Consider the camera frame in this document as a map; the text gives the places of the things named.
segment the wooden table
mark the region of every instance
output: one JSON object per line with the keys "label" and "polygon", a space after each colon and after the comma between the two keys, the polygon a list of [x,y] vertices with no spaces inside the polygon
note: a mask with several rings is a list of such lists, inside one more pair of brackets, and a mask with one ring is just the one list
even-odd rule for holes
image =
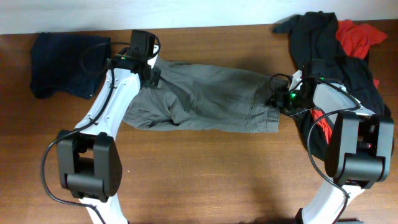
{"label": "wooden table", "polygon": [[[398,122],[398,22],[370,22],[389,35],[371,47],[370,69]],[[160,56],[265,75],[293,74],[286,35],[272,26],[152,30]],[[130,31],[83,32],[129,41]],[[0,36],[0,223],[90,223],[83,208],[61,205],[45,194],[40,158],[59,129],[71,129],[94,98],[58,92],[46,100],[29,89],[29,50],[36,34]],[[398,137],[395,126],[394,137]],[[124,175],[118,195],[131,223],[239,223],[292,218],[315,195],[322,178],[308,160],[294,122],[280,117],[279,133],[222,131],[152,132],[119,129]],[[398,157],[383,183],[359,196],[343,218],[398,222]],[[55,150],[47,160],[55,195],[73,200],[59,184]]]}

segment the folded cloth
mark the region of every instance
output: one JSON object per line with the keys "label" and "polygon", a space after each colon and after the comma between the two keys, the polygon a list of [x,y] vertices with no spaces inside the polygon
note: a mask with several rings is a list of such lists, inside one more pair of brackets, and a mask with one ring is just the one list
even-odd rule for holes
{"label": "folded cloth", "polygon": [[80,65],[81,53],[90,46],[108,43],[87,51],[83,58],[89,71],[102,71],[110,57],[109,37],[41,33],[37,37],[30,57],[32,80],[30,89],[37,98],[48,98],[56,90],[86,99],[98,89],[104,74],[85,72]]}
{"label": "folded cloth", "polygon": [[356,25],[351,20],[338,21],[336,38],[350,57],[364,59],[371,45],[380,44],[387,34],[369,24]]}
{"label": "folded cloth", "polygon": [[[265,105],[270,77],[212,65],[157,59],[162,70],[157,89],[143,88],[132,100],[124,122],[153,131],[219,129],[275,133],[279,110]],[[276,80],[275,87],[285,85]]]}
{"label": "folded cloth", "polygon": [[[272,31],[290,34],[290,54],[297,68],[302,69],[312,58],[325,60],[326,70],[322,76],[342,81],[347,92],[363,106],[376,114],[384,114],[384,103],[373,84],[373,75],[367,63],[360,58],[347,57],[336,39],[337,30],[338,21],[334,13],[307,12],[304,16],[297,15],[277,25]],[[298,115],[295,121],[305,147],[308,147],[309,127],[313,122],[310,112]],[[311,133],[310,147],[314,156],[322,160],[325,158],[327,142],[322,128]]]}

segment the black fabric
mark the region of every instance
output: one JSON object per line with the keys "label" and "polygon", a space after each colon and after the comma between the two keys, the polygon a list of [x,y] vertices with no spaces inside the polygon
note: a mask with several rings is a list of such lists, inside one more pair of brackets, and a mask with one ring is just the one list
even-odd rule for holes
{"label": "black fabric", "polygon": [[[42,33],[30,50],[32,80],[30,89],[37,98],[48,98],[56,90],[66,91],[86,99],[98,89],[105,72],[93,75],[85,72],[79,59],[87,47],[110,43],[109,37]],[[111,55],[109,44],[95,47],[84,57],[89,71],[101,71]]]}
{"label": "black fabric", "polygon": [[[289,50],[298,69],[302,69],[312,58],[325,60],[324,77],[341,80],[347,91],[363,106],[376,114],[384,114],[384,104],[373,84],[368,64],[362,59],[347,57],[336,39],[337,30],[338,21],[334,13],[308,12],[304,16],[290,18],[272,31],[290,35]],[[295,120],[306,146],[309,128],[313,123],[310,112],[301,114]],[[322,129],[317,127],[310,140],[314,156],[324,160],[327,143]]]}

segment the gray cloth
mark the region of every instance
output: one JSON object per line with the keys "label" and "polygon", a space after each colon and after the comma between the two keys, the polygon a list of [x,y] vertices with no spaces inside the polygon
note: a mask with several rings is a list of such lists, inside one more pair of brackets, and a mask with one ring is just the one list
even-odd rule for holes
{"label": "gray cloth", "polygon": [[[265,106],[271,96],[270,77],[159,58],[156,66],[162,70],[159,86],[140,90],[124,115],[127,124],[153,131],[278,132],[279,110]],[[278,79],[272,82],[275,88],[287,84]]]}

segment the white wall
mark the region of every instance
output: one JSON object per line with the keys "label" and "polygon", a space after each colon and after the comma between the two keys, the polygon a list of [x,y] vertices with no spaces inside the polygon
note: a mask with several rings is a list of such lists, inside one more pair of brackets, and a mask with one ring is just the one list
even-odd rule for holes
{"label": "white wall", "polygon": [[0,0],[0,34],[272,24],[307,11],[397,19],[398,0]]}

